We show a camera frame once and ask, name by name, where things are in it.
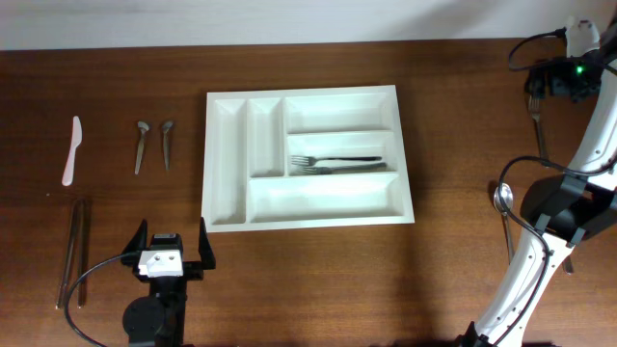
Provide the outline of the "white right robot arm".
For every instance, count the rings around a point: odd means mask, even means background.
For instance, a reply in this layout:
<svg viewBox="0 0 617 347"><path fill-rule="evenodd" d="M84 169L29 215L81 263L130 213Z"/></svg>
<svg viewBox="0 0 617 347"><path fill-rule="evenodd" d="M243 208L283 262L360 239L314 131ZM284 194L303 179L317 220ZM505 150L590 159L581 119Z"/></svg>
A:
<svg viewBox="0 0 617 347"><path fill-rule="evenodd" d="M574 248L616 224L616 23L600 32L572 17L551 31L564 55L523 67L528 110L537 114L547 95L573 102L595 95L597 104L568 166L546 156L532 162L557 174L534 182L512 219L522 226L496 296L481 318L455 340L458 346L520 346L533 310L551 277Z"/></svg>

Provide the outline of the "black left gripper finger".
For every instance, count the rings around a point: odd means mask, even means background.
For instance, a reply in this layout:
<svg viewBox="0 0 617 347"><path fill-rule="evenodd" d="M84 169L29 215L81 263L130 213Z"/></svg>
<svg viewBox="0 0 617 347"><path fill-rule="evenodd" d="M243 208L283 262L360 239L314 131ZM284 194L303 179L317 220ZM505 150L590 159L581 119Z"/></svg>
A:
<svg viewBox="0 0 617 347"><path fill-rule="evenodd" d="M144 251L147 247L148 240L148 222L146 219L143 219L127 245L121 252L122 265L135 265L139 262L141 257L141 252Z"/></svg>
<svg viewBox="0 0 617 347"><path fill-rule="evenodd" d="M214 270L216 268L216 257L208 240L204 218L200 220L198 251L201 258L202 269Z"/></svg>

